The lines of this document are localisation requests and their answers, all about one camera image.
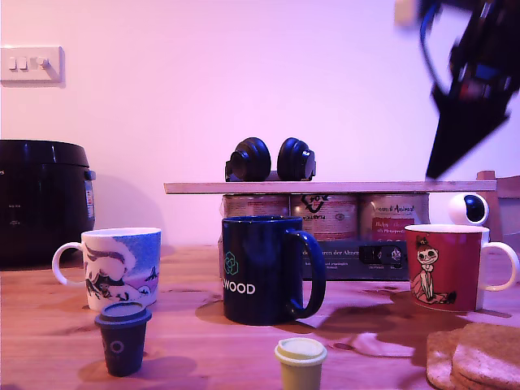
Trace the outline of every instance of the light switch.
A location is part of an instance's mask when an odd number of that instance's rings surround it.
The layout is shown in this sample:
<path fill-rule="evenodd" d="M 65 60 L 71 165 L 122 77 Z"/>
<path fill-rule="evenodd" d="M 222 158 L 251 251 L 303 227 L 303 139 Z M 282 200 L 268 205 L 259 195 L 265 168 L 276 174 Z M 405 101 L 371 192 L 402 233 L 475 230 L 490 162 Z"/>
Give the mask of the light switch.
<path fill-rule="evenodd" d="M 60 83 L 62 52 L 60 46 L 3 46 L 0 48 L 0 81 Z"/>
<path fill-rule="evenodd" d="M 18 58 L 18 68 L 22 71 L 27 71 L 27 57 Z"/>
<path fill-rule="evenodd" d="M 7 64 L 10 70 L 16 70 L 16 57 L 9 57 L 9 63 Z"/>

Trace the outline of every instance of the red mug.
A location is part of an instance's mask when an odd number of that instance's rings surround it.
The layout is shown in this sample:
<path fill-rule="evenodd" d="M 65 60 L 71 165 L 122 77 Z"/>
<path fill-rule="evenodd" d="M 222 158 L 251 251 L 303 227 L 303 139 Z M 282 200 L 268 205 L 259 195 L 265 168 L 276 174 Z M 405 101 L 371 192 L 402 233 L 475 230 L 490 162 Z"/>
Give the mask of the red mug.
<path fill-rule="evenodd" d="M 482 309 L 483 292 L 513 286 L 520 272 L 518 256 L 502 242 L 488 242 L 489 229 L 480 226 L 425 224 L 405 227 L 410 290 L 418 305 L 443 311 Z M 486 285 L 489 254 L 503 252 L 512 264 L 509 281 Z"/>

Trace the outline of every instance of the cup lid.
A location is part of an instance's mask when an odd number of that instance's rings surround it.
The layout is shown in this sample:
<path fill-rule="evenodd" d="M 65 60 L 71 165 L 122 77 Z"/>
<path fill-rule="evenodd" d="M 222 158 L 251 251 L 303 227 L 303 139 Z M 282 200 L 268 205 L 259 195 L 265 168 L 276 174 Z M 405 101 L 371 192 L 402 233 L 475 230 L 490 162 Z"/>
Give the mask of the cup lid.
<path fill-rule="evenodd" d="M 94 322 L 102 328 L 135 327 L 146 323 L 152 313 L 139 302 L 116 302 L 105 307 Z"/>
<path fill-rule="evenodd" d="M 293 337 L 280 340 L 275 356 L 289 366 L 316 366 L 327 356 L 327 349 L 317 340 Z"/>

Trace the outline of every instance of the white round device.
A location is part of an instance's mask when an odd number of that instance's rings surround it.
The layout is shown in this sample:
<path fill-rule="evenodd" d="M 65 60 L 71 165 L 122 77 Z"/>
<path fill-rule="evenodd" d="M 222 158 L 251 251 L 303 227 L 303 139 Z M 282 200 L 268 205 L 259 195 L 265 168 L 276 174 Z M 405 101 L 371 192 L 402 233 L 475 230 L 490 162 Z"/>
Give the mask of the white round device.
<path fill-rule="evenodd" d="M 480 226 L 488 219 L 489 206 L 477 193 L 459 193 L 449 201 L 448 214 L 456 225 Z"/>

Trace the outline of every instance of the navy blue mug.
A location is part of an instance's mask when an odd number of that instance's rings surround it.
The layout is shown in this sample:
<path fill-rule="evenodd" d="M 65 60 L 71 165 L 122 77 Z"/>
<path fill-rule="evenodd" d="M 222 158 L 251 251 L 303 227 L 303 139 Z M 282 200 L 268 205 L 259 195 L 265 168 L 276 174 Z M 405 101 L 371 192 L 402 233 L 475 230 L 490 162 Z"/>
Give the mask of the navy blue mug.
<path fill-rule="evenodd" d="M 301 217 L 245 216 L 222 221 L 224 315 L 236 323 L 275 325 L 315 314 L 325 296 L 325 262 Z M 303 306 L 303 247 L 312 289 Z"/>

